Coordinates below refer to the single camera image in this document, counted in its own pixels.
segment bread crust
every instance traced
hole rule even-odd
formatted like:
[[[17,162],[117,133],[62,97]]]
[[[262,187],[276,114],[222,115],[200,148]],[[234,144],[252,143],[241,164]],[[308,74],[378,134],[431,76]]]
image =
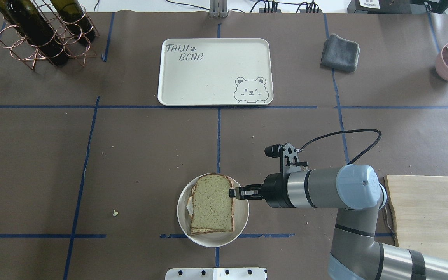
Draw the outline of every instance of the bread crust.
[[[226,178],[227,181],[229,182],[230,188],[233,188],[233,181],[231,181],[231,179],[229,179],[228,176],[222,175],[222,174],[218,174],[218,173],[206,174],[206,175],[198,178],[198,180],[203,178],[203,177],[210,176],[210,175],[219,175],[219,176],[222,176],[222,177]],[[193,198],[194,193],[197,190],[198,180],[194,184],[194,186],[192,186],[192,188],[191,188],[191,196],[189,197],[187,204],[189,204],[190,200]],[[231,230],[230,231],[227,231],[227,230],[217,230],[217,229],[213,229],[213,228],[209,228],[209,227],[193,227],[191,224],[193,223],[194,211],[193,211],[193,214],[190,215],[190,218],[191,218],[191,223],[190,223],[190,229],[191,229],[190,230],[191,231],[190,234],[191,235],[206,234],[206,233],[213,233],[213,232],[233,232],[233,231],[235,231],[235,199],[234,198],[231,199]],[[205,232],[194,232],[194,230],[205,230]]]

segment black cable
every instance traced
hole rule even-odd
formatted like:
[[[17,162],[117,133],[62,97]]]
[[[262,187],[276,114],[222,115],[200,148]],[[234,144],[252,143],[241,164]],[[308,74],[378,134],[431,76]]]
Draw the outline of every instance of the black cable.
[[[204,9],[204,10],[210,11],[210,9],[208,9],[206,7],[201,7],[201,6],[196,6],[196,5],[186,4],[186,3],[178,3],[178,2],[173,2],[173,1],[170,1],[170,0],[165,0],[165,1],[167,1],[169,3],[172,3],[172,4],[184,5],[184,6],[189,6],[189,7],[195,7],[195,8],[200,8],[200,9]]]
[[[302,5],[306,5],[306,8],[305,9],[308,9],[309,8],[309,3],[307,3],[307,2],[302,2],[302,3],[300,3],[300,5],[298,5],[298,8],[297,8],[297,11],[295,12],[295,14],[298,12],[298,11],[300,11],[300,7],[302,7]]]
[[[256,0],[256,2],[254,3],[254,5],[252,6],[252,9],[250,9],[250,12],[254,11],[254,8],[256,7],[256,5],[259,2],[264,2],[264,12],[266,12],[267,10],[267,6],[265,2],[269,2],[268,0]],[[300,3],[286,3],[286,2],[275,2],[276,3],[276,7],[274,8],[274,12],[278,11],[278,4],[285,4],[285,5],[300,5]]]
[[[96,5],[94,6],[93,12],[96,11],[96,7],[98,7],[98,4],[100,3],[100,0],[98,0],[98,2],[96,2]]]
[[[314,3],[314,1],[312,0],[312,2],[309,4],[309,9],[306,12],[308,12],[309,14],[312,13],[313,8],[315,9],[314,5],[316,5],[316,3]]]
[[[252,6],[252,9],[250,9],[250,12],[252,12],[254,10],[254,7],[259,4],[259,2],[264,1],[264,0],[257,0],[257,2],[255,2],[255,4]]]
[[[305,145],[303,145],[299,149],[300,150],[299,152],[303,151],[305,149],[305,147],[307,147],[309,144],[311,144],[312,142],[315,142],[319,139],[326,138],[331,135],[345,134],[345,133],[357,133],[357,132],[375,132],[375,133],[378,133],[378,138],[376,138],[376,140],[371,145],[369,145],[369,147],[367,147],[365,150],[361,151],[357,156],[355,156],[351,161],[349,161],[348,164],[351,165],[352,163],[355,163],[355,161],[357,161],[361,156],[366,154],[370,149],[373,149],[373,147],[376,144],[378,144],[379,140],[381,139],[381,131],[379,131],[378,129],[354,129],[354,130],[337,131],[337,132],[325,134],[325,135],[319,136],[319,137],[314,138],[313,140],[310,140],[309,142],[307,142]]]

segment tray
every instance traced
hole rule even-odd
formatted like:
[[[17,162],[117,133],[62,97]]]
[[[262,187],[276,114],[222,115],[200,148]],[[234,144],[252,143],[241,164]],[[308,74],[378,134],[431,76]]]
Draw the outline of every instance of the tray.
[[[162,44],[158,101],[165,106],[261,106],[273,97],[264,39],[167,39]]]

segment black box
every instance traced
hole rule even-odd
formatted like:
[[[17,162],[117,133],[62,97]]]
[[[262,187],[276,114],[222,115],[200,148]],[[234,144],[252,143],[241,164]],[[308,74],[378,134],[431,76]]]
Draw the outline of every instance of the black box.
[[[352,0],[348,4],[347,12],[349,14],[412,14],[410,0]]]

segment gray towel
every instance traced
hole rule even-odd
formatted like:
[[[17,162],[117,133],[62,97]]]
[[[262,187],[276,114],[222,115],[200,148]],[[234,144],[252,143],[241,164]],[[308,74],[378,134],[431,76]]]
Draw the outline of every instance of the gray towel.
[[[337,70],[353,72],[359,60],[359,44],[331,34],[324,42],[320,63]]]

